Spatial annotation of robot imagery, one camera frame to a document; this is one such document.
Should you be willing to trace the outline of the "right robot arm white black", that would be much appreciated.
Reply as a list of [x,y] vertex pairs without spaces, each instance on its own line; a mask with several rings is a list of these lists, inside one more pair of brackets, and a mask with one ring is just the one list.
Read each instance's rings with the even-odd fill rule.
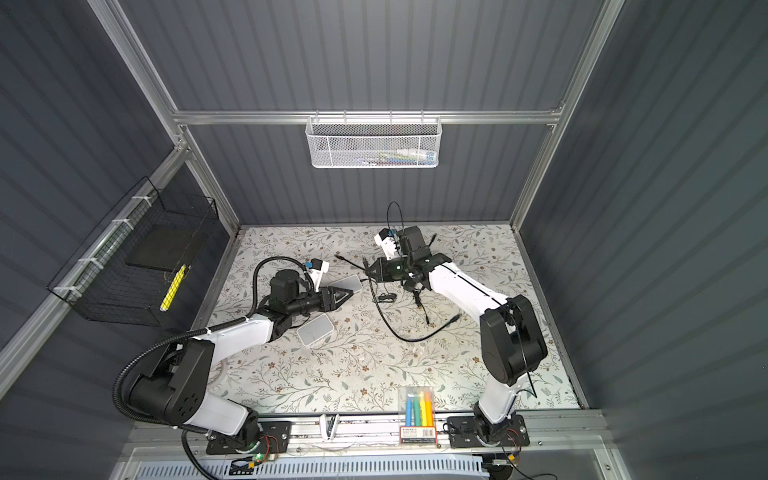
[[481,357],[489,372],[484,392],[473,406],[478,440],[502,442],[512,428],[514,402],[529,377],[548,356],[532,303],[524,295],[505,296],[463,272],[453,260],[433,253],[416,226],[384,228],[374,235],[383,255],[363,262],[371,284],[399,283],[412,293],[423,288],[440,294],[476,322]]

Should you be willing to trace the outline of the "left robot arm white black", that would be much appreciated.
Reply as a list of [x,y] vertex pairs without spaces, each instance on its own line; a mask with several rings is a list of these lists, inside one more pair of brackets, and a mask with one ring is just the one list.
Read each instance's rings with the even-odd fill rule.
[[217,433],[239,448],[261,441],[258,413],[209,391],[211,367],[250,347],[279,339],[297,316],[339,309],[354,292],[322,286],[322,272],[278,271],[270,292],[254,298],[243,317],[191,330],[149,347],[118,374],[112,401],[124,416],[139,422]]

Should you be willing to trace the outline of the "floral table mat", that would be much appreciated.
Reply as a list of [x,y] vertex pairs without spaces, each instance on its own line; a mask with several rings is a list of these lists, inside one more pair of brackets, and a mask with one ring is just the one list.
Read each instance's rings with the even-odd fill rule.
[[[330,264],[332,282],[358,275],[363,259],[381,255],[374,226],[245,229],[210,317],[219,324],[244,315],[269,280],[298,260]],[[295,331],[214,364],[209,390],[261,413],[394,412],[404,387],[426,386],[441,410],[470,408],[490,378],[479,329],[450,300],[427,291],[420,302],[400,286],[368,287],[330,314],[335,331],[312,348]]]

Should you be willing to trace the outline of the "box of coloured markers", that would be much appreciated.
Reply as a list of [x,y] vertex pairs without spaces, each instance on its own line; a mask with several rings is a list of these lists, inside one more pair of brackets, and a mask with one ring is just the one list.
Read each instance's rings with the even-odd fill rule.
[[437,427],[432,389],[404,387],[399,398],[399,440],[401,445],[436,445]]

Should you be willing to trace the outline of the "black pad in basket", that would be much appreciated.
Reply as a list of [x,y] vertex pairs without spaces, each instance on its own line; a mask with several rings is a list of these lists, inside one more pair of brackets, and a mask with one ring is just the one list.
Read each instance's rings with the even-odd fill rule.
[[193,230],[154,225],[128,254],[131,267],[175,272],[199,248]]

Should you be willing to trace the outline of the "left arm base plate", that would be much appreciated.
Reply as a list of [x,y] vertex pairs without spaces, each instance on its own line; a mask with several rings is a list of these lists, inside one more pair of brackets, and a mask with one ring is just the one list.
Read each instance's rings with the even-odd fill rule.
[[206,446],[208,455],[276,455],[285,453],[291,437],[288,421],[259,421],[245,425],[234,436],[214,432]]

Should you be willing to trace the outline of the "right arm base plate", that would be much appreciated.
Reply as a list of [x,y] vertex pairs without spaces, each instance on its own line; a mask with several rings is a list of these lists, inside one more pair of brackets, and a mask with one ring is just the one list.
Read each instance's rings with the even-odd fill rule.
[[452,448],[504,447],[520,449],[530,445],[524,418],[518,413],[490,424],[477,416],[451,416],[444,423]]

